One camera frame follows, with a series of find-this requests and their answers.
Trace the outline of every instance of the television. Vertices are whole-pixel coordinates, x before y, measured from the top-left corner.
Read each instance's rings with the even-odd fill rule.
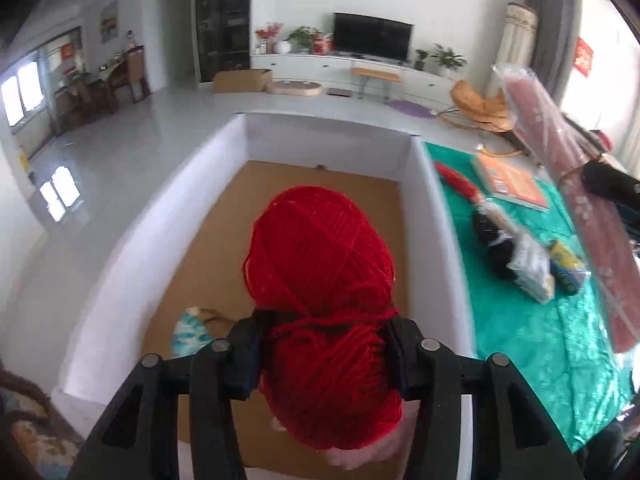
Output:
[[[413,27],[383,18],[334,12],[334,49],[405,61]]]

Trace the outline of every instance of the plastic bag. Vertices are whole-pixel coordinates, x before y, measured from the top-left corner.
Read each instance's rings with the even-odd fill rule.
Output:
[[[580,168],[589,158],[536,75],[510,64],[494,70],[518,118],[514,132],[564,197],[604,298],[612,347],[631,350],[640,340],[640,272],[616,207],[584,189]]]

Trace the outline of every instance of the screw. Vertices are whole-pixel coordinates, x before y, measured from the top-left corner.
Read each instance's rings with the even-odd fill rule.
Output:
[[[498,366],[507,366],[509,364],[509,358],[505,354],[494,354],[491,360]]]
[[[216,339],[213,343],[211,343],[211,349],[214,352],[225,352],[229,349],[231,344],[226,339]]]
[[[156,354],[147,354],[142,358],[142,365],[145,368],[153,368],[159,360],[160,358]]]
[[[435,339],[427,338],[420,341],[420,346],[426,351],[435,352],[440,348],[440,343],[438,343]]]

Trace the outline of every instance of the potted plant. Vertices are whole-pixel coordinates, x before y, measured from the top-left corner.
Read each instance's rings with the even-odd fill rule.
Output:
[[[424,60],[429,57],[429,51],[424,50],[422,48],[415,49],[415,64],[414,68],[416,70],[424,70]]]
[[[444,48],[436,43],[436,50],[431,57],[436,60],[440,69],[438,75],[453,79],[456,72],[466,65],[466,60],[453,52],[451,47]]]
[[[298,52],[309,53],[313,50],[314,39],[321,34],[316,28],[303,25],[289,34],[287,40],[296,42]]]

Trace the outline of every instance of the cardboard box on floor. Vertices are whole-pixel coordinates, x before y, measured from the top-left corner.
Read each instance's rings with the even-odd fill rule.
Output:
[[[398,184],[350,173],[248,162],[229,183],[208,213],[149,322],[142,354],[171,357],[171,338],[178,316],[188,306],[213,308],[229,319],[249,316],[254,304],[242,281],[241,266],[249,248],[255,219],[281,191],[317,185],[343,192],[366,214],[389,246],[396,262],[394,303],[407,313],[404,221]],[[213,336],[224,336],[228,322],[212,322]],[[189,441],[188,398],[180,398],[178,438]],[[352,471],[330,466],[323,453],[271,429],[272,415],[258,391],[246,402],[233,402],[234,421],[245,466],[260,467],[307,479],[395,480],[401,453],[384,462],[370,462]]]
[[[267,83],[272,81],[273,72],[266,68],[227,70],[214,76],[212,89],[214,94],[262,92]]]

